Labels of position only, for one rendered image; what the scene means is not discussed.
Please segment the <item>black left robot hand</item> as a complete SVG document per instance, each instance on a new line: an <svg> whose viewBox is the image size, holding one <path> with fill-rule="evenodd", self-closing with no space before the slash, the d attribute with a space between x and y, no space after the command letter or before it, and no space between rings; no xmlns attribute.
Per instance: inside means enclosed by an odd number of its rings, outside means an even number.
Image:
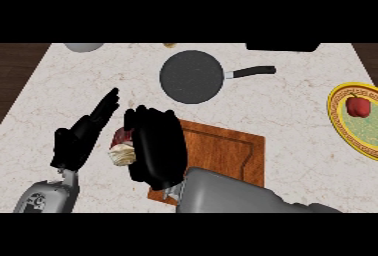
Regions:
<svg viewBox="0 0 378 256"><path fill-rule="evenodd" d="M89 156L98 134L119 107L117 89L101 98L92 112L83 115L69 129L54 131L52 159L50 166L78 171Z"/></svg>

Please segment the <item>grey bowl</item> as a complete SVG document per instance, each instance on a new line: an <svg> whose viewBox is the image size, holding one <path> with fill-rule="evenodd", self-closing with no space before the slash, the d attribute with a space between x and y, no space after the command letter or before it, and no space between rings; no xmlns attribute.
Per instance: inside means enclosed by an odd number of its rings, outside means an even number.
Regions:
<svg viewBox="0 0 378 256"><path fill-rule="evenodd" d="M101 43L64 43L66 48L76 53L91 52L98 49L103 44Z"/></svg>

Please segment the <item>yellow-rimmed green plate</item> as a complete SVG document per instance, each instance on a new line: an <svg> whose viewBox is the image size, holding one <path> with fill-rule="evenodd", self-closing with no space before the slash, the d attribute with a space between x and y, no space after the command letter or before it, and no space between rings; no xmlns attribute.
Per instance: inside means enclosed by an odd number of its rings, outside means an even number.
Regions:
<svg viewBox="0 0 378 256"><path fill-rule="evenodd" d="M346 100L355 98L363 103L366 117L352 117L346 111ZM360 82L339 84L327 95L327 117L332 126L352 149L378 161L378 87Z"/></svg>

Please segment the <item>red-topped cupcake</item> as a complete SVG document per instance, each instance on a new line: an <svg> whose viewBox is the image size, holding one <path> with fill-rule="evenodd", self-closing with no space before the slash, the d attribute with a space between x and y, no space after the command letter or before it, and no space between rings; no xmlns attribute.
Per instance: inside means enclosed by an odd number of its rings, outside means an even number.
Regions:
<svg viewBox="0 0 378 256"><path fill-rule="evenodd" d="M114 166L126 166L135 161L131 134L132 131L123 128L114 131L107 152Z"/></svg>

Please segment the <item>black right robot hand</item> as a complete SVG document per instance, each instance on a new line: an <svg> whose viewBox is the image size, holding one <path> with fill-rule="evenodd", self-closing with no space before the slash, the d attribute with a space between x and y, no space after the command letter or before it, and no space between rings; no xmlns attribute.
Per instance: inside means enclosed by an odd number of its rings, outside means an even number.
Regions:
<svg viewBox="0 0 378 256"><path fill-rule="evenodd" d="M165 112L140 105L123 114L123 130L131 130L135 161L128 165L132 181L163 190L182 181L187 150L179 121Z"/></svg>

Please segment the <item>dark grey frying pan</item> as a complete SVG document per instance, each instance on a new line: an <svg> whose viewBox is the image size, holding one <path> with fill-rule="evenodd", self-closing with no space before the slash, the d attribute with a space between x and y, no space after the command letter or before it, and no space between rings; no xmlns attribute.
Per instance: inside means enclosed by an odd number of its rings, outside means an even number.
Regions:
<svg viewBox="0 0 378 256"><path fill-rule="evenodd" d="M166 96L182 104L200 104L218 94L225 79L275 73L274 66L224 71L218 60L203 51L185 50L163 62L159 84Z"/></svg>

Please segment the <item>red bell pepper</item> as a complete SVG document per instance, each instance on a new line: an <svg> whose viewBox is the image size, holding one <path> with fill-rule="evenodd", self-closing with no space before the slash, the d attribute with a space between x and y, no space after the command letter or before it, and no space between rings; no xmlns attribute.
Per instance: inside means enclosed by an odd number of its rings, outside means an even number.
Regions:
<svg viewBox="0 0 378 256"><path fill-rule="evenodd" d="M351 117L366 118L370 114L370 101L352 95L345 100L345 109Z"/></svg>

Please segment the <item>brown wooden cutting board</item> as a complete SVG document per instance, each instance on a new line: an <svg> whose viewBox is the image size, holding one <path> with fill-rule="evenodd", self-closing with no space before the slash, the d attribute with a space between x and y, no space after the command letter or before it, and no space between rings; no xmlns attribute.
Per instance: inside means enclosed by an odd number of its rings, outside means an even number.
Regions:
<svg viewBox="0 0 378 256"><path fill-rule="evenodd" d="M199 167L262 187L265 139L258 135L178 121L187 150L182 178L188 168ZM150 188L150 193L157 194L163 202L177 205L171 197L163 197L163 190Z"/></svg>

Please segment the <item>black appliance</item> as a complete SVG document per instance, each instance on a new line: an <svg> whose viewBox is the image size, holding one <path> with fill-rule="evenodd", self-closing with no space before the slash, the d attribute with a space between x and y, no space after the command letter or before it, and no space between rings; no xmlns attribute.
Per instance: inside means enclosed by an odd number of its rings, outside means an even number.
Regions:
<svg viewBox="0 0 378 256"><path fill-rule="evenodd" d="M246 43L247 50L312 52L318 43Z"/></svg>

